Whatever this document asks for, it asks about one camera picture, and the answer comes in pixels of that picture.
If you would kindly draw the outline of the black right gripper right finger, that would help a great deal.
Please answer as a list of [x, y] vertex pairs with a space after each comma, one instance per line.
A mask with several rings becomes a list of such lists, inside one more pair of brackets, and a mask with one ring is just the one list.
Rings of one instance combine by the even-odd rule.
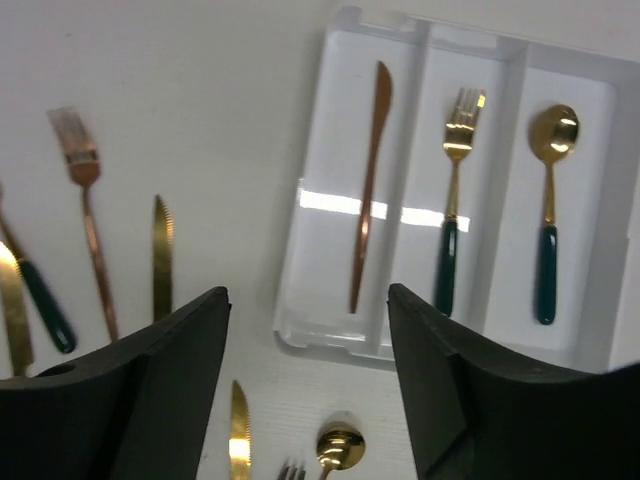
[[421, 479], [635, 479], [639, 368], [572, 370], [510, 350], [388, 290], [396, 370]]

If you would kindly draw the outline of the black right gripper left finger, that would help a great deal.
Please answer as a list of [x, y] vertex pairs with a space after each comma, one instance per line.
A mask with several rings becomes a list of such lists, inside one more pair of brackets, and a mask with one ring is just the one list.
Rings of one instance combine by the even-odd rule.
[[195, 478], [230, 312], [215, 287], [106, 347], [2, 381], [2, 478]]

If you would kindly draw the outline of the copper knife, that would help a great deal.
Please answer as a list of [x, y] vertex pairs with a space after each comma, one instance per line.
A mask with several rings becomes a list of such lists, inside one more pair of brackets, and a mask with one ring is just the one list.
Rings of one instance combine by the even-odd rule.
[[390, 111], [393, 95], [393, 80], [386, 64], [377, 62], [376, 84], [369, 141], [368, 161], [365, 175], [361, 208], [359, 213], [357, 236], [355, 242], [352, 278], [349, 300], [349, 312], [355, 314], [358, 309], [359, 296], [367, 256], [368, 241], [372, 225], [372, 202], [378, 165], [379, 149]]

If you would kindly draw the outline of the dark copper fork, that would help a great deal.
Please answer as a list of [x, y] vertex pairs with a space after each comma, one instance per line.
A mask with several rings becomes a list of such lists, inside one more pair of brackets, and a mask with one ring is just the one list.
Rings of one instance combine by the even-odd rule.
[[277, 480], [304, 480], [306, 477], [306, 468], [303, 463], [286, 462], [279, 474]]

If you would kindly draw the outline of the white divided cutlery tray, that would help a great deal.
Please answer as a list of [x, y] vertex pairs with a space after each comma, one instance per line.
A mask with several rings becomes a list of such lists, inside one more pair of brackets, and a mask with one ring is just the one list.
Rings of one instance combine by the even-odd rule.
[[393, 283], [548, 363], [637, 362], [638, 62], [340, 7], [274, 332], [392, 362]]

